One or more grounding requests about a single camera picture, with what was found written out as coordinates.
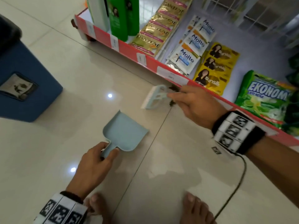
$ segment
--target black cable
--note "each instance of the black cable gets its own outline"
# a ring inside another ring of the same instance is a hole
[[[235,188],[235,190],[233,191],[233,193],[229,196],[229,198],[226,200],[226,202],[224,203],[224,205],[220,208],[220,210],[217,212],[217,214],[215,215],[215,218],[214,218],[214,221],[218,218],[218,216],[220,215],[220,213],[223,211],[223,209],[226,207],[226,205],[229,203],[229,201],[232,199],[232,197],[236,194],[236,192],[238,191],[238,189],[240,188],[243,180],[244,180],[244,177],[245,177],[245,174],[246,174],[246,171],[247,171],[247,163],[246,163],[246,160],[243,158],[243,156],[239,153],[236,153],[235,154],[236,156],[239,156],[241,157],[241,159],[243,160],[244,162],[244,170],[243,170],[243,173],[242,173],[242,176],[241,176],[241,179],[239,181],[239,184],[237,185],[237,187]]]

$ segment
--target bracelet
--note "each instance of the bracelet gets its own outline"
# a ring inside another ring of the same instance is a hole
[[[33,224],[79,224],[86,216],[87,207],[56,193],[34,219]]]
[[[214,140],[233,154],[245,154],[265,135],[255,122],[239,111],[229,111],[221,116],[214,123],[212,133]]]

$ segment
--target shampoo bottle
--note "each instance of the shampoo bottle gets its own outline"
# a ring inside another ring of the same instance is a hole
[[[109,19],[107,17],[104,0],[86,0],[93,24],[103,31],[109,30]]]
[[[125,0],[107,0],[111,33],[122,41],[128,40]]]
[[[135,36],[139,32],[139,0],[126,0],[128,35]]]

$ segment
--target green shampoo bottle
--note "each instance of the green shampoo bottle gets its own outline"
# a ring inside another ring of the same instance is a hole
[[[127,8],[128,35],[139,32],[139,0],[125,0]]]
[[[128,40],[125,0],[107,0],[111,33],[122,41]]]

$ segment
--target ekonomi detergent package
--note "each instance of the ekonomi detergent package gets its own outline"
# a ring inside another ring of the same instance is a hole
[[[289,98],[296,90],[251,70],[243,78],[235,104],[281,128]]]

